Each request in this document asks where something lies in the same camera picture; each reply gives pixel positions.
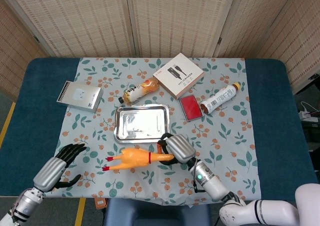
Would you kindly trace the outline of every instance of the black chair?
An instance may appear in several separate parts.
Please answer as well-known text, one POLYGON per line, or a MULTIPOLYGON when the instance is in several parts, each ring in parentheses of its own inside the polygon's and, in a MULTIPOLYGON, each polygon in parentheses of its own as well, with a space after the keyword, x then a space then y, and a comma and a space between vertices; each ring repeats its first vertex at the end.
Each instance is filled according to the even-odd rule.
POLYGON ((111 198, 104 226, 212 226, 209 204, 161 206, 133 199, 111 198))

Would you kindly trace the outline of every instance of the silver tray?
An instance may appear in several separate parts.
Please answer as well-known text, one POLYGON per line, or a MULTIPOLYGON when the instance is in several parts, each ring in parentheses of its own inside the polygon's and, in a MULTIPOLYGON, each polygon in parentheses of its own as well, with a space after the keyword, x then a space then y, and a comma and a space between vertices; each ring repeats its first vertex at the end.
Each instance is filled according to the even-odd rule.
POLYGON ((170 132, 169 108, 164 104, 120 106, 114 125, 118 143, 154 143, 170 132))

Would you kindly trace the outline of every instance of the white box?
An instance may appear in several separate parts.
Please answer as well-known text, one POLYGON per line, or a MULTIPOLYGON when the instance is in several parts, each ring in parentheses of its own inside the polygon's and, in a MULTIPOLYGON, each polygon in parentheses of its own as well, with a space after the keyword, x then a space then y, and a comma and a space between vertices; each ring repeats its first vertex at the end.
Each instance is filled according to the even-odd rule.
POLYGON ((205 72, 190 59, 179 53, 153 76, 176 100, 204 76, 205 72))
POLYGON ((66 81, 56 101, 71 108, 95 113, 103 93, 100 87, 66 81))

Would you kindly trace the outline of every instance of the white bottle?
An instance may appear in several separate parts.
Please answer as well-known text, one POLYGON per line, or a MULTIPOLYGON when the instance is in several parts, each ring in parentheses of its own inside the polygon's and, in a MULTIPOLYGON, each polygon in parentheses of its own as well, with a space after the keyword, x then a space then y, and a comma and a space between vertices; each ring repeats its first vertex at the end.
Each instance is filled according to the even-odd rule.
POLYGON ((200 108, 205 114, 210 114, 224 102, 233 98, 239 89, 240 84, 237 82, 228 85, 227 87, 220 89, 214 96, 202 101, 200 108))

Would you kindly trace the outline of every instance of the red tag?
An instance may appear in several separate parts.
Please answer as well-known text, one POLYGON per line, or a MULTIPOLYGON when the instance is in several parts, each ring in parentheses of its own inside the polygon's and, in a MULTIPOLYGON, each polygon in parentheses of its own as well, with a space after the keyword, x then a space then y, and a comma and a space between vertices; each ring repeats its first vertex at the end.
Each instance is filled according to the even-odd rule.
POLYGON ((187 121, 196 120, 202 117, 202 112, 196 97, 193 94, 181 97, 179 101, 187 121))

